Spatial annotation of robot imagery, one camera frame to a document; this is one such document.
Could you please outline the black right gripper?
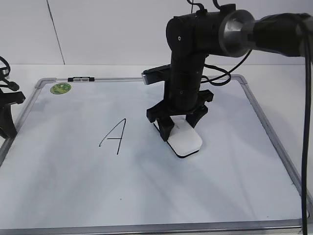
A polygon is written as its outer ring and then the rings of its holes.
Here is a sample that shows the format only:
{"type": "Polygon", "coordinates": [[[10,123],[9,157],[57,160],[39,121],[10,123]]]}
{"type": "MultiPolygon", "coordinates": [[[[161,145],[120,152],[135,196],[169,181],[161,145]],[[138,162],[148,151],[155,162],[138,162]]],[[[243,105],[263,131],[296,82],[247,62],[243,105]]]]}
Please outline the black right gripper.
{"type": "Polygon", "coordinates": [[[166,81],[163,100],[149,108],[146,116],[149,122],[157,121],[160,136],[163,141],[167,141],[175,125],[171,116],[186,115],[185,120],[195,128],[200,119],[208,113],[205,103],[212,100],[213,93],[210,90],[179,90],[171,88],[170,82],[166,81]]]}

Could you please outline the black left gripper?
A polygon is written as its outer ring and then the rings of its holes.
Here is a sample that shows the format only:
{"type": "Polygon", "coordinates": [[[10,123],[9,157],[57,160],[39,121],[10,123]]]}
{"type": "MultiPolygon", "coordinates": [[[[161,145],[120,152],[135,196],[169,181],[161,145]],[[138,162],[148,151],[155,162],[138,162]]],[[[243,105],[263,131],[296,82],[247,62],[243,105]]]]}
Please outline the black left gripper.
{"type": "Polygon", "coordinates": [[[0,136],[4,139],[17,135],[11,113],[11,105],[22,104],[25,96],[22,92],[3,93],[0,91],[0,136]]]}

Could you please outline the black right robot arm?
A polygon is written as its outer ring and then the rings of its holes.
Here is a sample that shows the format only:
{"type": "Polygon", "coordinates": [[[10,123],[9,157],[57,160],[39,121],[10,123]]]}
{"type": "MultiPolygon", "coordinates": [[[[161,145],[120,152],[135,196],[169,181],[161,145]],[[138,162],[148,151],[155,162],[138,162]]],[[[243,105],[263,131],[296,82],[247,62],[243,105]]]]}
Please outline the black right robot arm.
{"type": "Polygon", "coordinates": [[[209,55],[241,57],[249,50],[303,57],[312,48],[313,18],[307,13],[269,15],[259,20],[234,4],[222,5],[218,12],[200,7],[193,14],[173,17],[166,26],[171,63],[145,70],[145,84],[164,82],[163,100],[147,110],[160,136],[167,141],[174,127],[173,116],[184,115],[196,126],[207,113],[206,102],[213,93],[201,90],[202,72],[209,55]]]}

